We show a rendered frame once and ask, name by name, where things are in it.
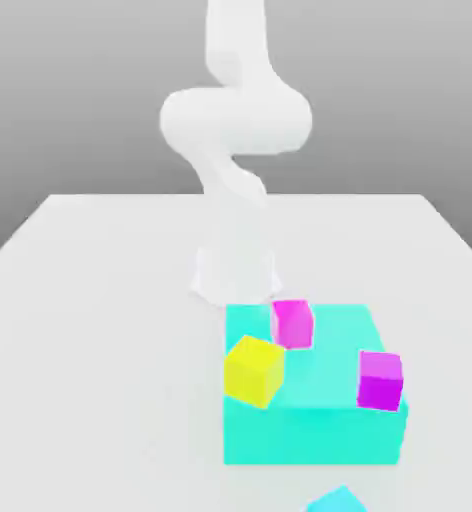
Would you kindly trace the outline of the small magenta cube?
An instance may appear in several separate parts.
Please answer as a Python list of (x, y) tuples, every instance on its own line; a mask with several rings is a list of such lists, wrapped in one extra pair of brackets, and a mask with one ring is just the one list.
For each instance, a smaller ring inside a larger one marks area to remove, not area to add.
[(270, 323), (273, 341), (286, 350), (309, 350), (312, 347), (314, 316), (307, 300), (273, 301)]

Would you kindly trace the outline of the small yellow cube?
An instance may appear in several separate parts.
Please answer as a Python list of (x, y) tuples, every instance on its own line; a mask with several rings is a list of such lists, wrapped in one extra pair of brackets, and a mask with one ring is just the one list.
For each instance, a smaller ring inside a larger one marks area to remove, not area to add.
[(226, 396), (266, 409), (284, 382), (285, 350), (250, 335), (243, 336), (224, 359)]

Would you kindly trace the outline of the small purple cube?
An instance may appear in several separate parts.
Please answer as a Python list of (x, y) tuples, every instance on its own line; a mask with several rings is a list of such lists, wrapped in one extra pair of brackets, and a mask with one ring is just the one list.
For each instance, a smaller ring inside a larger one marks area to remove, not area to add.
[(359, 353), (357, 405), (397, 411), (403, 390), (403, 368), (398, 354), (362, 350)]

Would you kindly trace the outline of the small light blue cube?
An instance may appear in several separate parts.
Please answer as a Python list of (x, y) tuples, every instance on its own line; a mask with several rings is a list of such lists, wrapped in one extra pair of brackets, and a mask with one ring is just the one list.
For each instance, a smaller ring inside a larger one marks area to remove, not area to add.
[(305, 512), (368, 512), (364, 504), (343, 485), (309, 503)]

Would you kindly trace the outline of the large turquoise box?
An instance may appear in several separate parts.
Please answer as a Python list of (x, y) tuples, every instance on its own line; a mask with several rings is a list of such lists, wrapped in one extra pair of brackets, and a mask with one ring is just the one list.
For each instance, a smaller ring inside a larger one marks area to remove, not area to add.
[(409, 407), (396, 411), (357, 404), (359, 355), (384, 349), (363, 304), (314, 304), (313, 346), (285, 353), (284, 382), (259, 409), (223, 402), (228, 465), (378, 464), (400, 456)]

